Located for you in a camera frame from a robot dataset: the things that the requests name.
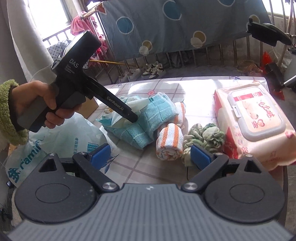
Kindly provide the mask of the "green scrunchie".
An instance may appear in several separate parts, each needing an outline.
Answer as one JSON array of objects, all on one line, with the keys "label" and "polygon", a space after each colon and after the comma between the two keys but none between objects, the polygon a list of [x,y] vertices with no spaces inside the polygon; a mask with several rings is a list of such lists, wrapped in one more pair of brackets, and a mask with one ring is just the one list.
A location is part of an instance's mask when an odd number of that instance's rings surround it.
[{"label": "green scrunchie", "polygon": [[182,161],[185,167],[192,167],[191,146],[198,145],[211,154],[222,152],[226,135],[214,123],[208,123],[204,127],[197,123],[193,125],[188,134],[184,135]]}]

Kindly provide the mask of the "orange striped towel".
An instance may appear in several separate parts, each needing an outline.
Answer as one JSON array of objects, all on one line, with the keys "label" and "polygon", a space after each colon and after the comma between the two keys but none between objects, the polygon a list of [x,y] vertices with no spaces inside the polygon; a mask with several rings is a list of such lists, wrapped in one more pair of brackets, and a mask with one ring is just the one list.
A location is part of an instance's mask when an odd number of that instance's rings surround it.
[{"label": "orange striped towel", "polygon": [[185,105],[175,102],[178,114],[157,130],[156,155],[160,160],[175,161],[183,154],[183,128],[185,121]]}]

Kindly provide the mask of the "teal towel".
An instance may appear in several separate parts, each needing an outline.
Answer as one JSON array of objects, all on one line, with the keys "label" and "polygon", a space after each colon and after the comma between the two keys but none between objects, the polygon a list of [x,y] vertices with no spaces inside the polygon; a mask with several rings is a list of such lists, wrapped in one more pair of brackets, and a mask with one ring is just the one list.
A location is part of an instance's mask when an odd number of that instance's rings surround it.
[{"label": "teal towel", "polygon": [[119,99],[137,114],[138,120],[131,123],[107,108],[97,121],[106,131],[139,150],[156,139],[156,130],[161,125],[179,114],[177,107],[165,93],[158,92],[148,98],[136,95],[121,96]]}]

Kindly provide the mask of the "white plastic shopping bag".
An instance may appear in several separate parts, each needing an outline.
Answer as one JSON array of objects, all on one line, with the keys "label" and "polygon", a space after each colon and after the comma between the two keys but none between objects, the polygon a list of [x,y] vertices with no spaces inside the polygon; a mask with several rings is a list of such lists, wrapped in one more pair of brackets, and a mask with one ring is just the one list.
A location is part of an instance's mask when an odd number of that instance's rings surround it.
[{"label": "white plastic shopping bag", "polygon": [[118,149],[98,127],[75,113],[54,129],[42,127],[37,133],[29,132],[28,142],[18,146],[7,157],[6,174],[11,183],[19,187],[48,154],[70,158],[79,152],[91,153],[105,143],[111,147],[111,158],[103,167],[107,172],[109,163],[118,156]]}]

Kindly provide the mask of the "polka dot cloth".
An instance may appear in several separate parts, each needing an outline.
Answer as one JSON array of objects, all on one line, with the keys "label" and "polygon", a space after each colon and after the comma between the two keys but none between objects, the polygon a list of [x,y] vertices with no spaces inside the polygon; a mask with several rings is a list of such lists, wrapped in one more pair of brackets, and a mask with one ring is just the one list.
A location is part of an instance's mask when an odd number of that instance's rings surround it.
[{"label": "polka dot cloth", "polygon": [[53,61],[55,61],[60,56],[60,54],[63,53],[63,51],[65,50],[65,48],[68,46],[70,42],[71,42],[70,40],[61,41],[47,48]]}]

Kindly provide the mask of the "brown cardboard box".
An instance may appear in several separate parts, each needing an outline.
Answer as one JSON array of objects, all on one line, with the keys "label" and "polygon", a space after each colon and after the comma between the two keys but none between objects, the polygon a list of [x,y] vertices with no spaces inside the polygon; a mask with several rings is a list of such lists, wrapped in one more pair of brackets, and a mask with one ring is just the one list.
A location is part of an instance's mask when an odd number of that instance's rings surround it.
[{"label": "brown cardboard box", "polygon": [[78,109],[78,113],[81,114],[85,119],[88,119],[94,111],[99,107],[95,98],[89,100],[88,98],[84,103],[81,104],[81,107]]}]

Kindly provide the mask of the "white curtain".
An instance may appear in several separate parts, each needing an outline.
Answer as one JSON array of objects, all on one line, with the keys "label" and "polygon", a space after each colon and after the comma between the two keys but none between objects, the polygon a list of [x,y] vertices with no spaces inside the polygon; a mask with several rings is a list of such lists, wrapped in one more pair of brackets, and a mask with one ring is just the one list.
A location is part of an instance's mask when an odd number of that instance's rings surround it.
[{"label": "white curtain", "polygon": [[1,83],[14,79],[52,83],[53,59],[33,24],[25,1],[1,1]]}]

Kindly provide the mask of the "pink hanging garment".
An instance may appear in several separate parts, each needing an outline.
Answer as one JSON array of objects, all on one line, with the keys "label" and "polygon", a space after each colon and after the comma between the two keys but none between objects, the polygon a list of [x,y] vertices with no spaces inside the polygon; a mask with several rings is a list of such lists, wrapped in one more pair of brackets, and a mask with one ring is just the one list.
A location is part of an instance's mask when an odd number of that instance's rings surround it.
[{"label": "pink hanging garment", "polygon": [[106,60],[104,54],[107,54],[107,43],[104,35],[97,31],[97,22],[95,17],[89,16],[88,18],[83,19],[81,16],[76,16],[71,22],[70,33],[77,36],[85,31],[90,32],[101,43],[101,46],[96,50],[96,54],[93,55],[93,58],[97,60]]}]

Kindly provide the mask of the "white slippers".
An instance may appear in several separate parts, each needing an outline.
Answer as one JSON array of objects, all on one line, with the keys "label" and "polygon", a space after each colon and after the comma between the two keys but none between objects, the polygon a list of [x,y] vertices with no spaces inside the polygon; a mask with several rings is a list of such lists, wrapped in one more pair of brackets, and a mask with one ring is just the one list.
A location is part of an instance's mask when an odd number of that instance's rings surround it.
[{"label": "white slippers", "polygon": [[125,73],[122,73],[119,76],[119,82],[130,82],[130,81],[136,81],[142,74],[142,71],[137,68],[137,69],[129,69]]}]

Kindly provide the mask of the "wet wipes pack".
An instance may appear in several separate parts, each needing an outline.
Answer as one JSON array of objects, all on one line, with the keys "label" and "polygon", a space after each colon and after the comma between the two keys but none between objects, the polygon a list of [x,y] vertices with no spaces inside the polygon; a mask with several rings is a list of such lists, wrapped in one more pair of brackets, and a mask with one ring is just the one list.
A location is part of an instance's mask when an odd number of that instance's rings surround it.
[{"label": "wet wipes pack", "polygon": [[295,129],[260,82],[217,89],[214,103],[225,154],[250,154],[267,170],[295,164]]}]

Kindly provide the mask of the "sneakers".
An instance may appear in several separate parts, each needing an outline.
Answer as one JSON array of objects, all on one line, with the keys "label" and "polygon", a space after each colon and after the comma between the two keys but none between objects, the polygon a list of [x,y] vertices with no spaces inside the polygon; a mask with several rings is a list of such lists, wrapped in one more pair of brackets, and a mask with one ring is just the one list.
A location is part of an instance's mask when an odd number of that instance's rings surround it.
[{"label": "sneakers", "polygon": [[166,74],[162,63],[146,64],[147,69],[142,73],[142,77],[148,79],[159,79]]}]

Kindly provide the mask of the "blue patterned bedsheet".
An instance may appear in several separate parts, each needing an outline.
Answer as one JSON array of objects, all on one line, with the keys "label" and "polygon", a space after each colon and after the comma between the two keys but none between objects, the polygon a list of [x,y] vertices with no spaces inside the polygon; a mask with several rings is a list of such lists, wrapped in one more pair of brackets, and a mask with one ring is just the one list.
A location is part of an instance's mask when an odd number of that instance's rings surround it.
[{"label": "blue patterned bedsheet", "polygon": [[105,1],[99,11],[117,61],[201,49],[270,21],[262,1]]}]

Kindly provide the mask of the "black padded seat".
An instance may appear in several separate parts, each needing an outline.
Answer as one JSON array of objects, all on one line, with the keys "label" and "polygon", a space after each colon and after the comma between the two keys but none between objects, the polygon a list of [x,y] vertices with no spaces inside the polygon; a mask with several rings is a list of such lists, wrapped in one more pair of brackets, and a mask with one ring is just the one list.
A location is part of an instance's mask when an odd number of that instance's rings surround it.
[{"label": "black padded seat", "polygon": [[247,24],[247,32],[255,39],[275,47],[280,41],[284,45],[290,46],[292,41],[290,36],[284,33],[281,29],[270,23],[257,23],[252,18],[249,18]]}]

